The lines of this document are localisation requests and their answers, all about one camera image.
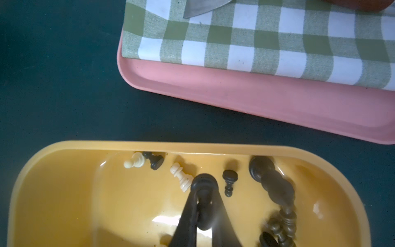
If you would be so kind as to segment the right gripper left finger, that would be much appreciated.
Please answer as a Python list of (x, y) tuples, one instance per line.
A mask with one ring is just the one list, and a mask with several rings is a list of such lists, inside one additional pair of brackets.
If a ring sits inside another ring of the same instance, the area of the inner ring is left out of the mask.
[(196, 247), (197, 195), (191, 192), (169, 247)]

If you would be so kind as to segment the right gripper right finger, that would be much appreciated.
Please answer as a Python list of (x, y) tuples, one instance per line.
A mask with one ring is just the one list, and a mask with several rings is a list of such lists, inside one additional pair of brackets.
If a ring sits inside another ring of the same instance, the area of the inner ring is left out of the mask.
[(213, 194), (214, 220), (212, 225), (213, 247), (241, 247), (241, 243), (231, 225), (224, 203), (218, 192)]

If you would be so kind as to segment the black chess piece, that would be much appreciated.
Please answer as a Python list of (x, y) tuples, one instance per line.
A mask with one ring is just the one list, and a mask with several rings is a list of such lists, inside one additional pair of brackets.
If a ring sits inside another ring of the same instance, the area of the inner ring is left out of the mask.
[(191, 191), (197, 196), (197, 227), (206, 231), (213, 225), (213, 194), (218, 191), (217, 180), (209, 174), (197, 175), (192, 181)]
[(274, 162), (267, 156), (253, 156), (249, 163), (251, 177), (268, 192), (270, 199), (280, 206), (293, 206), (293, 185), (275, 169)]
[(263, 232), (259, 237), (261, 247), (279, 247), (277, 240), (268, 232)]

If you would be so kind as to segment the white chess pawn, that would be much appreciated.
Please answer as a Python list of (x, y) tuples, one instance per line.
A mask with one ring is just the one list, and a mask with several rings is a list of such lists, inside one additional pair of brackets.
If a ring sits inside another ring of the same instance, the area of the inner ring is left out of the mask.
[(123, 165), (124, 168), (130, 169), (130, 168), (140, 168), (142, 167), (146, 162), (146, 158), (143, 156), (141, 152), (136, 152), (132, 155), (132, 157), (129, 160), (126, 160)]

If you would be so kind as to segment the dark chess piece tall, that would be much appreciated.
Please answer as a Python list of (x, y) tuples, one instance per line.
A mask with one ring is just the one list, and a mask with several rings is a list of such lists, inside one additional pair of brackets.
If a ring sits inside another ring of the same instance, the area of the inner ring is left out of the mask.
[(281, 206), (280, 207), (280, 221), (281, 225), (286, 232), (288, 237), (295, 238), (296, 237), (296, 220), (297, 215), (294, 209), (294, 206)]

